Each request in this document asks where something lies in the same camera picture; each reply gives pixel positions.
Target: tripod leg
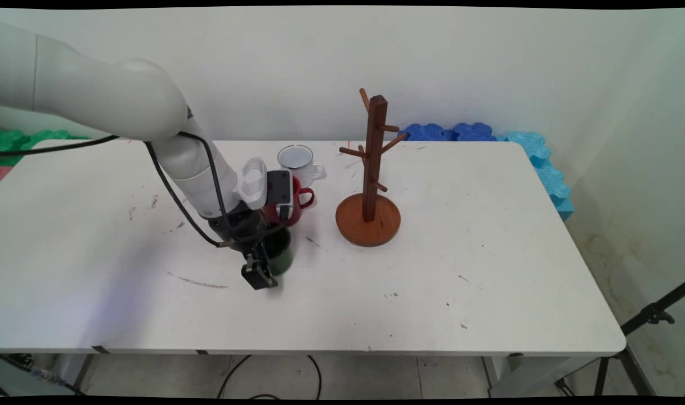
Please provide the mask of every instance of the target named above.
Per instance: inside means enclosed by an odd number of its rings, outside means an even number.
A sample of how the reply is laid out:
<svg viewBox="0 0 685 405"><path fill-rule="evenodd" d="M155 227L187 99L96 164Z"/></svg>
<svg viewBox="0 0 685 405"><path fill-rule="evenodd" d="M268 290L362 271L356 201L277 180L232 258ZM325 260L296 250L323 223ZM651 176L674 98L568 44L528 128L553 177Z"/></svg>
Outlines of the tripod leg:
<svg viewBox="0 0 685 405"><path fill-rule="evenodd" d="M597 382L595 382L595 394L602 395L602 389L605 388L605 377L607 377L607 364L610 362L609 357L600 358L600 369L597 371Z"/></svg>

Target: wooden mug stand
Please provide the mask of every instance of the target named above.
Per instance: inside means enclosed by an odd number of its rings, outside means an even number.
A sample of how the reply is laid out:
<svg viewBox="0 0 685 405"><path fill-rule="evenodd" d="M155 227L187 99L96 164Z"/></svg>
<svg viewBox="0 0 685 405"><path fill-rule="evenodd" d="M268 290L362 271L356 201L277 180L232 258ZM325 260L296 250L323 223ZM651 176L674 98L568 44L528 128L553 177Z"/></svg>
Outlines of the wooden mug stand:
<svg viewBox="0 0 685 405"><path fill-rule="evenodd" d="M394 202L378 190L387 192L387 187L380 184L380 160L383 153L402 141L407 134L403 133L383 146L385 131L397 133L400 129L386 125L387 100L377 95L368 100L365 89L360 89L362 101L368 111L368 140L366 148L358 147L355 151L340 148L343 154L358 156L365 165L362 193L351 195L340 202L335 213L337 228L348 241L360 246L379 246L393 238L400 228L400 211Z"/></svg>

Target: mug handle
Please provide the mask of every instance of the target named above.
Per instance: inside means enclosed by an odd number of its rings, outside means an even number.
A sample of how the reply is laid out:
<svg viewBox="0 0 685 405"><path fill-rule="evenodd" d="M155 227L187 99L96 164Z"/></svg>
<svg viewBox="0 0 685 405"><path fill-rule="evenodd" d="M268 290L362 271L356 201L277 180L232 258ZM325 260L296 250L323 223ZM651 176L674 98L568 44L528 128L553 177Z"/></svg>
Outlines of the mug handle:
<svg viewBox="0 0 685 405"><path fill-rule="evenodd" d="M314 167L316 167L316 169L315 169L315 174L312 175L312 178L313 178L313 179L320 179L320 178L322 178L322 177L325 176L325 167L322 166L322 163L316 161L316 162L313 162L312 165L313 165Z"/></svg>
<svg viewBox="0 0 685 405"><path fill-rule="evenodd" d="M310 197L310 200L308 202L305 202L304 204L299 205L299 209L301 209L301 210L304 210L305 208L309 207L310 205L312 205L312 203L315 202L315 192L313 192L312 189L309 187L305 187L305 188L301 189L298 193L298 198L299 198L299 194L305 194L305 193L310 193L312 195L312 197Z"/></svg>

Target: round wooden base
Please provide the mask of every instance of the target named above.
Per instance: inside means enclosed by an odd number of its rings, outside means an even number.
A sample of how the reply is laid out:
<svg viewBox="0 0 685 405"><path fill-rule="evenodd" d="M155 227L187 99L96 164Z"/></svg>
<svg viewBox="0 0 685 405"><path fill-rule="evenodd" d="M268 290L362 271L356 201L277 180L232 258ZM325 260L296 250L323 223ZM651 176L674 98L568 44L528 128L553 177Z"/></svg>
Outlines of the round wooden base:
<svg viewBox="0 0 685 405"><path fill-rule="evenodd" d="M350 195L340 202L335 214L342 236L360 246L380 246L389 242L400 228L400 211L394 202L378 195L375 220L362 218L362 193Z"/></svg>

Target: red mug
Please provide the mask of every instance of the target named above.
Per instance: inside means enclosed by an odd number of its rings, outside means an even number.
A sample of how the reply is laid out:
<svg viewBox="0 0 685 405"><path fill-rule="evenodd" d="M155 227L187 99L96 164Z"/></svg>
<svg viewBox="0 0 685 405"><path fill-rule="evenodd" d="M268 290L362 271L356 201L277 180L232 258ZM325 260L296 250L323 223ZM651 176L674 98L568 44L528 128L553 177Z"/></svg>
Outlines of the red mug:
<svg viewBox="0 0 685 405"><path fill-rule="evenodd" d="M310 197L310 200L308 202L305 202L304 204L299 203L299 195L300 194L305 194L305 193L310 193L312 196ZM312 191L311 188L305 187L301 189L299 187L299 180L297 177L293 176L293 202L295 206L293 207L293 212L290 214L290 218L288 218L288 221L285 223L285 226L292 226L299 221L299 218L302 216L302 210L305 208L309 207L312 205L312 203L315 202L315 192ZM280 223L280 216L277 215L277 210L275 209L275 204L270 204L270 205L265 205L265 207L262 207L262 213L265 215L265 218L267 218L268 221L271 223Z"/></svg>

